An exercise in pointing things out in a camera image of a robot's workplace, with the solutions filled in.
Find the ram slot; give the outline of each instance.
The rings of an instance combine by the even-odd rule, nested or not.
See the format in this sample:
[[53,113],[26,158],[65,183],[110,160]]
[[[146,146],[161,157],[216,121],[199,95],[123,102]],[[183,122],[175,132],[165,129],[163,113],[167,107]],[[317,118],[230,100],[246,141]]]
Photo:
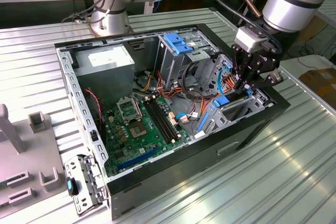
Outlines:
[[172,126],[164,116],[156,101],[145,102],[144,106],[153,119],[156,127],[159,129],[164,141],[169,144],[172,140],[177,140],[177,135]]

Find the blue pcie slot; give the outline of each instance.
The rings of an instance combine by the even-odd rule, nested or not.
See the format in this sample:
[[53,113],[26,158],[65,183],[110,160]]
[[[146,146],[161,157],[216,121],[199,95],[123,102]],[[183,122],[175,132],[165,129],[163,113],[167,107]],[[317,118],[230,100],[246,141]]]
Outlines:
[[131,159],[131,160],[129,160],[129,161],[126,161],[125,163],[122,163],[121,165],[118,165],[118,166],[117,166],[118,170],[122,170],[122,169],[124,169],[124,168],[127,168],[127,167],[129,167],[129,166],[131,166],[131,165],[134,165],[134,164],[136,164],[136,163],[138,163],[138,162],[140,162],[140,161],[142,161],[142,160],[144,160],[144,159],[147,159],[147,158],[153,156],[153,155],[155,154],[155,151],[156,151],[158,148],[159,148],[159,147],[156,147],[156,148],[154,148],[153,150],[151,150],[151,151],[149,151],[149,152],[146,152],[145,154],[142,154],[142,155],[139,156],[139,157],[135,157],[134,159]]
[[205,116],[203,117],[203,120],[201,121],[199,127],[197,128],[197,130],[196,130],[197,132],[200,132],[200,131],[201,131],[201,129],[202,129],[202,127],[203,127],[205,121],[208,119],[208,117],[209,117],[209,113],[207,112],[207,113],[205,114]]

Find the yellow wire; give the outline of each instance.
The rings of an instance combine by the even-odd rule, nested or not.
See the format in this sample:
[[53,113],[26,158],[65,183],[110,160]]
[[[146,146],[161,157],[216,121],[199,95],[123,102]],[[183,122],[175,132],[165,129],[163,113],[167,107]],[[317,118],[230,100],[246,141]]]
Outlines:
[[149,76],[149,77],[148,77],[147,85],[146,85],[146,87],[145,87],[144,89],[141,89],[141,90],[140,90],[141,92],[144,92],[144,91],[146,91],[147,89],[149,89],[149,86],[150,86],[150,84],[151,84],[151,80],[152,80],[152,78],[153,78],[153,76]]

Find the cardboard box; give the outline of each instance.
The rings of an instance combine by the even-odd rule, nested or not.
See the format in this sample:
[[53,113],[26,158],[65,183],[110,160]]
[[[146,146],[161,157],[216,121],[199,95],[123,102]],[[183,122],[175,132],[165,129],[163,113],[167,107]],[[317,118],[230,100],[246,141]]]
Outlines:
[[310,70],[301,75],[299,80],[336,109],[336,69]]

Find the expansion slot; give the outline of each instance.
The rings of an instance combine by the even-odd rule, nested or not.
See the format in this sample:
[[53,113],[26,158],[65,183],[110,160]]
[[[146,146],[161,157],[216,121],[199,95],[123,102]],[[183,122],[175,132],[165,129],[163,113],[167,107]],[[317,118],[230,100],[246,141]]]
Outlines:
[[151,150],[151,151],[149,151],[149,152],[147,152],[147,153],[145,153],[145,154],[142,154],[142,155],[139,156],[139,157],[136,157],[136,158],[131,159],[131,160],[125,162],[125,163],[122,163],[121,165],[118,165],[118,170],[122,170],[122,169],[124,169],[124,168],[127,168],[127,167],[129,167],[129,166],[131,166],[131,165],[134,165],[134,164],[136,164],[136,163],[139,163],[140,161],[143,161],[144,159],[147,159],[147,158],[153,156],[153,155],[155,154],[155,151],[156,151],[157,149],[158,149],[158,147],[157,147],[157,148],[154,148],[153,150]]
[[174,143],[178,139],[178,136],[172,128],[170,122],[164,116],[157,102],[155,100],[145,101],[144,106],[153,119],[156,127],[159,129],[166,144],[171,142]]

